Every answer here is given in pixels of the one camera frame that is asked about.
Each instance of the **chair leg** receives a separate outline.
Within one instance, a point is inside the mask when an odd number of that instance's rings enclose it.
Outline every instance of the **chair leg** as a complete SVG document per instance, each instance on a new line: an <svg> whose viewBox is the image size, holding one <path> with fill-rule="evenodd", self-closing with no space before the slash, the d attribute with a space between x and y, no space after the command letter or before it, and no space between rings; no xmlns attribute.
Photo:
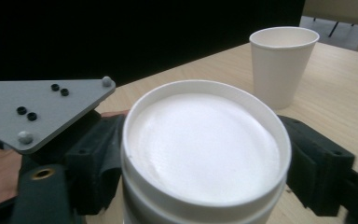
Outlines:
<svg viewBox="0 0 358 224"><path fill-rule="evenodd" d="M331 33L330 33L330 35L329 35L328 37L331 37L331 35L332 35L332 34L334 33L334 31L336 30L337 26L338 26L338 22L336 22L336 25L334 25L334 28L333 28L333 30L331 31Z"/></svg>

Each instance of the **white container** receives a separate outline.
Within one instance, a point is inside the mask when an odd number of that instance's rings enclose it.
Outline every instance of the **white container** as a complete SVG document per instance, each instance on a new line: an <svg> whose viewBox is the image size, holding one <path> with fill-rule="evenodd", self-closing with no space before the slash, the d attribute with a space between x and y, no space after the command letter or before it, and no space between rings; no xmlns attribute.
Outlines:
<svg viewBox="0 0 358 224"><path fill-rule="evenodd" d="M250 36L254 94L273 109L289 106L319 35L300 27L274 27Z"/></svg>
<svg viewBox="0 0 358 224"><path fill-rule="evenodd" d="M188 80L158 87L124 124L125 223L265 223L281 196L291 148L253 95Z"/></svg>

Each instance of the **cup rim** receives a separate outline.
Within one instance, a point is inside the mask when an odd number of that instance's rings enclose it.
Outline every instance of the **cup rim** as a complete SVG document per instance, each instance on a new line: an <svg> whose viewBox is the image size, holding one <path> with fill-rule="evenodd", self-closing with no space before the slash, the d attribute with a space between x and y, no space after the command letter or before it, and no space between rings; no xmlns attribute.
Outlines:
<svg viewBox="0 0 358 224"><path fill-rule="evenodd" d="M271 45L266 45L266 44L260 44L258 42L255 41L255 36L266 32L266 31L270 31L270 30L282 30L282 29L288 29L288 30L303 30L306 32L309 32L311 34L315 35L315 38L313 40L311 40L310 42L304 43L304 44L299 44L299 45L290 45L290 46L271 46ZM300 49L300 48L305 48L307 46L313 45L315 44L318 40L319 40L320 36L318 33L316 33L315 31L312 31L310 29L307 28L303 28L303 27L298 27L298 26L278 26L278 27L270 27L267 29L263 29L263 30L259 30L256 31L254 33L252 33L249 37L249 41L251 42L252 45L258 46L262 49Z"/></svg>

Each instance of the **brass insert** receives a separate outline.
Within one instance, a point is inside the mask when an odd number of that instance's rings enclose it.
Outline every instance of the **brass insert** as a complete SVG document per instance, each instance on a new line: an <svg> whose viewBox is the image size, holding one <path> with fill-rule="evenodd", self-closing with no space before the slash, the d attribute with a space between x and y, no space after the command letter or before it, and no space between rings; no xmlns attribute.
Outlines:
<svg viewBox="0 0 358 224"><path fill-rule="evenodd" d="M51 168L39 170L32 175L32 179L41 180L41 179L49 178L50 176L54 175L54 173L55 173L54 169Z"/></svg>

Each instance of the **container rim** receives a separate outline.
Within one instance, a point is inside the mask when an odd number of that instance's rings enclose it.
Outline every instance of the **container rim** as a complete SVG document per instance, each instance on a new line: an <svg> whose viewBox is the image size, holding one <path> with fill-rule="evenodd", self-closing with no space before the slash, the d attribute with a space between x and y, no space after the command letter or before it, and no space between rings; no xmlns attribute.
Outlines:
<svg viewBox="0 0 358 224"><path fill-rule="evenodd" d="M208 207L232 207L232 206L242 205L242 204L245 204L245 203L250 203L250 202L255 201L255 200L261 198L262 196L268 194L274 188L277 188L280 185L280 183L282 182L282 180L286 178L286 175L287 175L287 172L288 172L288 169L289 169L289 166L290 166L290 160L291 160L291 143L290 143L288 133L287 133L286 129L284 128L281 120L278 118L278 116L268 106L266 106L263 102L258 100L252 94L250 94L250 93L248 93L246 91L243 91L241 89L238 89L236 87L230 86L228 84L221 83L221 82L216 82L216 81L211 81L211 80L188 79L188 80L174 81L174 82L167 83L167 84L161 85L159 87L156 87L152 91L149 91L148 93L144 94L132 106L132 109L130 110L130 112L129 112L127 118L126 118L126 121L125 121L125 124L124 124L124 129L123 129L123 135L122 135L123 139L122 139L122 151L121 151L121 153L122 154L124 153L122 155L122 158L124 158L124 157L126 157L128 155L129 141L128 141L127 136L129 136L129 133L130 133L130 130L131 130L131 123L129 122L129 120L134 120L136 118L136 116L138 115L137 107L139 106L139 104L141 104L145 99L150 97L150 95L155 93L156 91L160 91L161 89L169 88L172 85L186 85L188 83L194 83L194 82L198 82L200 85L215 85L215 86L219 86L219 87L223 87L223 88L232 89L232 90L237 91L238 93L243 94L244 96L248 97L250 100L256 101L256 103L258 105L260 105L261 107L263 107L264 110L266 110L266 113L268 113L270 118L274 120L275 124L277 125L277 128L282 131L282 138L283 138L282 141L283 141L283 144L285 145L285 148L287 149L287 151L286 151L287 159L286 160L281 159L281 162L284 162L284 163L280 164L280 167L282 169L278 173L277 177L274 179L274 181L271 181L271 184L267 188L263 188L263 190L260 190L257 194L253 195L253 197L248 197L246 199L240 199L240 200L237 200L237 201L233 201L231 203L206 203L206 202L200 202L200 201L197 201L197 200L188 199L187 197L183 197L182 195L175 194L175 193L173 193L171 191L168 191L166 189L161 188L160 186L157 186L154 181L150 181L147 178L145 178L145 176L143 175L143 172L142 172L142 170L140 170L139 166L134 165L132 163L132 166L135 168L136 172L138 172L138 174L150 186L152 186L153 188L157 189L158 191L164 193L165 195L168 195L168 196L170 196L170 197L172 197L172 198L174 198L176 200L179 200L181 202L184 202L184 203L191 203L191 204L195 204L195 205L208 206Z"/></svg>

